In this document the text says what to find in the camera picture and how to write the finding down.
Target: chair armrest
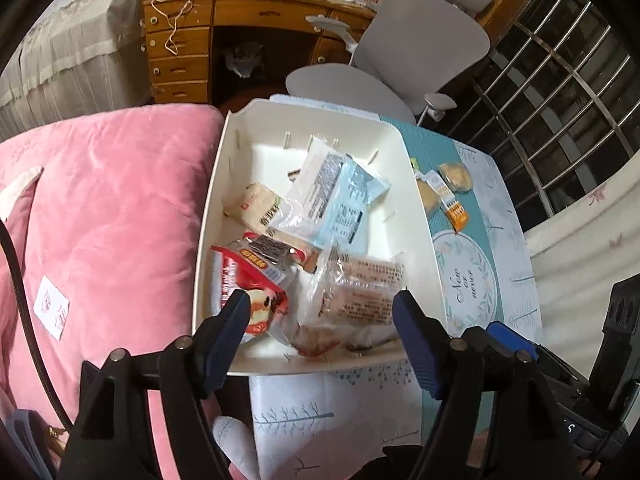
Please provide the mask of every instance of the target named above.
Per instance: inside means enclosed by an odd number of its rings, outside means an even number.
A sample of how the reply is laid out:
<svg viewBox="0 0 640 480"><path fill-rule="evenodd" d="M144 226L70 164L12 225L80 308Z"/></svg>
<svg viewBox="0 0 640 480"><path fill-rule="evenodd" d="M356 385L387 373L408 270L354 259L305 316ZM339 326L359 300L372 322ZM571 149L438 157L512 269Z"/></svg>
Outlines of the chair armrest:
<svg viewBox="0 0 640 480"><path fill-rule="evenodd" d="M424 111L418 120L418 126L422 124L425 115L429 115L431 119L438 122L444 117L446 110L453 110L457 108L456 102L446 94L425 94L424 101L427 105L424 107Z"/></svg>
<svg viewBox="0 0 640 480"><path fill-rule="evenodd" d="M327 18L325 16L305 16L305 19L311 23L314 27L328 30L334 34L340 36L344 41L344 47L348 52L352 54L355 52L358 42L351 37L349 31L351 27L340 20L334 20L333 18Z"/></svg>
<svg viewBox="0 0 640 480"><path fill-rule="evenodd" d="M425 94L424 100L427 102L427 106L434 110L445 111L458 107L456 102L446 94Z"/></svg>

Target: window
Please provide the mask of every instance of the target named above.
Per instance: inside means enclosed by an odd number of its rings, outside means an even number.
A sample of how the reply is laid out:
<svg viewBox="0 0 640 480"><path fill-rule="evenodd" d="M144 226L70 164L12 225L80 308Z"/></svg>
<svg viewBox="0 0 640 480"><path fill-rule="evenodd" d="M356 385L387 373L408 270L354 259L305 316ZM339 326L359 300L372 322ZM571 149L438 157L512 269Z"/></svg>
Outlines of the window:
<svg viewBox="0 0 640 480"><path fill-rule="evenodd" d="M589 0L531 0L440 131L496 161L523 230L640 147L640 73Z"/></svg>

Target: blue gripper pad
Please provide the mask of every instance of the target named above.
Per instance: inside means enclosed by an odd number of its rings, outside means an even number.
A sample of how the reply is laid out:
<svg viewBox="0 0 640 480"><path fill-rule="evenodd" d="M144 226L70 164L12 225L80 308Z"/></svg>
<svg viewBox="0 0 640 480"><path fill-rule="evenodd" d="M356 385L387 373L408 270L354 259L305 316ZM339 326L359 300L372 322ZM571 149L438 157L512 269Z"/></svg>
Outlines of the blue gripper pad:
<svg viewBox="0 0 640 480"><path fill-rule="evenodd" d="M212 333L216 333L204 363L203 386L207 394L219 390L225 383L226 373L240 346L250 316L249 295L238 289L233 291L220 314L204 321L214 324L211 329Z"/></svg>
<svg viewBox="0 0 640 480"><path fill-rule="evenodd" d="M444 369L449 335L438 320L424 315L408 290L395 295L392 315L418 384L441 400L450 381Z"/></svg>
<svg viewBox="0 0 640 480"><path fill-rule="evenodd" d="M528 339L523 338L515 330L512 330L500 321L492 321L486 328L486 332L500 343L505 345L513 353L518 350L526 350L535 361L538 360L536 346Z"/></svg>

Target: gray office chair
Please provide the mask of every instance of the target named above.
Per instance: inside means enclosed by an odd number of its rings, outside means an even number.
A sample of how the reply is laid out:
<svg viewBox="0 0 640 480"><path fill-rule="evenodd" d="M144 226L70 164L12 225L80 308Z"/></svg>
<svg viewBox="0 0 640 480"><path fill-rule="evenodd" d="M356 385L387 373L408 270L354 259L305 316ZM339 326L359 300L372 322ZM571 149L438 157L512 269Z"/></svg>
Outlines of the gray office chair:
<svg viewBox="0 0 640 480"><path fill-rule="evenodd" d="M475 14L493 0L449 1L383 0L360 42L339 20L307 16L344 40L351 62L294 70L287 91L409 124L425 114L439 121L456 103L438 91L489 50L487 34L462 8Z"/></svg>

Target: white curtain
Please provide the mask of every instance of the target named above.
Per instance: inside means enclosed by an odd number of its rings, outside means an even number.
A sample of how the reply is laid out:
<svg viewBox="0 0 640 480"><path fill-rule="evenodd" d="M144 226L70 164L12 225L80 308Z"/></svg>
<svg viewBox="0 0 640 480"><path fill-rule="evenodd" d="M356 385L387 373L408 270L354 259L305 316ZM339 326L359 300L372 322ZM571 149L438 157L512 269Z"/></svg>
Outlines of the white curtain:
<svg viewBox="0 0 640 480"><path fill-rule="evenodd" d="M525 234L544 343L586 377L602 342L611 287L640 272L638 203L640 152L604 184Z"/></svg>

